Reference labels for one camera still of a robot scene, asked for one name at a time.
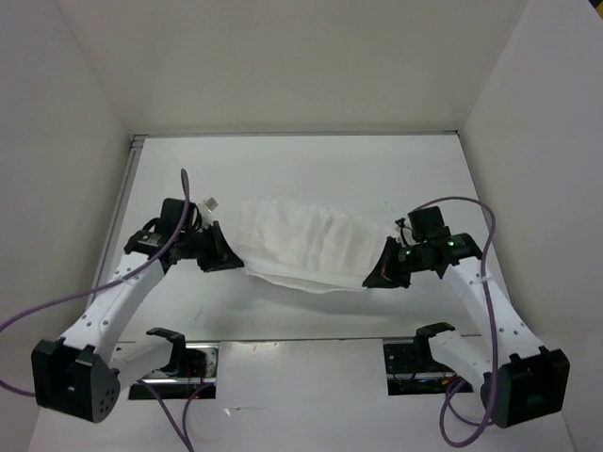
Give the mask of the white pleated skirt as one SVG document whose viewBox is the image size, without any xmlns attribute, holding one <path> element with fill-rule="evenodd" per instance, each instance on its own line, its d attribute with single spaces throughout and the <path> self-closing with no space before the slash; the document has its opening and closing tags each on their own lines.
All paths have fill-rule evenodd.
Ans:
<svg viewBox="0 0 603 452">
<path fill-rule="evenodd" d="M 328 207 L 294 202 L 241 204 L 236 254 L 243 271 L 314 294 L 361 291 L 395 230 Z"/>
</svg>

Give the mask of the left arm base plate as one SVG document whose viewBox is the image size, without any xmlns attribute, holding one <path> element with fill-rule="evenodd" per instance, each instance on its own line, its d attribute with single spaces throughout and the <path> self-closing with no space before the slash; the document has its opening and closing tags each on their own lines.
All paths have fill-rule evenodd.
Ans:
<svg viewBox="0 0 603 452">
<path fill-rule="evenodd" d="M 185 363 L 171 376 L 154 370 L 142 378 L 143 383 L 130 387 L 129 400 L 151 400 L 153 388 L 163 400 L 214 399 L 218 374 L 220 346 L 218 343 L 187 344 Z"/>
</svg>

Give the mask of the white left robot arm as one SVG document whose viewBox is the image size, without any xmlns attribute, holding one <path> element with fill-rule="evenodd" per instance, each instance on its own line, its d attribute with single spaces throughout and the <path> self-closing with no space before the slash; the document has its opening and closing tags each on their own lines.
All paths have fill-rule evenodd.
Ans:
<svg viewBox="0 0 603 452">
<path fill-rule="evenodd" d="M 186 337 L 151 327 L 133 352 L 118 342 L 145 298 L 172 266 L 193 260 L 205 273 L 244 266 L 213 213 L 217 202 L 167 198 L 159 217 L 135 232 L 107 288 L 56 341 L 31 353 L 37 404 L 92 423 L 107 418 L 121 390 L 154 371 L 177 376 L 187 367 Z"/>
</svg>

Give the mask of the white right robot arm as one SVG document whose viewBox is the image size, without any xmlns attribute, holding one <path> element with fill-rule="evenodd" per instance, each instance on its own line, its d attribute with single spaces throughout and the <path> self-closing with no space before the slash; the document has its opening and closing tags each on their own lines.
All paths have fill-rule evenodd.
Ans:
<svg viewBox="0 0 603 452">
<path fill-rule="evenodd" d="M 381 257 L 363 282 L 365 288 L 407 289 L 416 273 L 433 272 L 460 298 L 491 352 L 467 342 L 448 322 L 416 330 L 417 366 L 438 365 L 478 392 L 486 420 L 509 428 L 562 409 L 570 362 L 536 336 L 492 280 L 489 248 L 470 234 L 453 234 L 440 208 L 429 202 L 397 222 L 411 238 L 387 238 Z"/>
</svg>

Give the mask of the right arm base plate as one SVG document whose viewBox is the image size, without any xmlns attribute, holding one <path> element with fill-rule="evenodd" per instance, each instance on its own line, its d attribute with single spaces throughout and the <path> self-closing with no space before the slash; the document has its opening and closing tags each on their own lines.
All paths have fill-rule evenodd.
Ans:
<svg viewBox="0 0 603 452">
<path fill-rule="evenodd" d="M 389 396 L 439 395 L 457 379 L 448 367 L 421 358 L 412 340 L 384 341 L 383 359 Z"/>
</svg>

